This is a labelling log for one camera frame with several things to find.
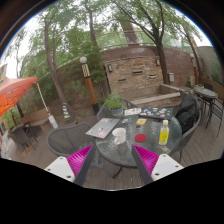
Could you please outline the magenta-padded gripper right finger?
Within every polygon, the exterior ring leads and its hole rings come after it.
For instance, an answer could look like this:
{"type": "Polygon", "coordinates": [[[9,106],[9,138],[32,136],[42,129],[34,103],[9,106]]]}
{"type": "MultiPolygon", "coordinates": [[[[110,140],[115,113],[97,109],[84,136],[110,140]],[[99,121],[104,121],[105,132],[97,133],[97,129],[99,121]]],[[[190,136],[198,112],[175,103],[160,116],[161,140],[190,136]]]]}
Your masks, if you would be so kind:
{"type": "Polygon", "coordinates": [[[132,156],[145,185],[183,169],[168,154],[157,155],[138,145],[132,145],[132,156]]]}

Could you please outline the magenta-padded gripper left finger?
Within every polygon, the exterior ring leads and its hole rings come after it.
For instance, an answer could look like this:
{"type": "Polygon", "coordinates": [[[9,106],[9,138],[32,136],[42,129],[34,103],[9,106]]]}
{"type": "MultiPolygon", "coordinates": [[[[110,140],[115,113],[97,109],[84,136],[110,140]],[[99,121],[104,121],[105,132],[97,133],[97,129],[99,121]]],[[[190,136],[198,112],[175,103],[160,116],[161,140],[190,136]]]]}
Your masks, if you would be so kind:
{"type": "Polygon", "coordinates": [[[95,148],[93,145],[90,145],[68,157],[59,156],[45,168],[45,171],[82,186],[94,153],[95,148]]]}

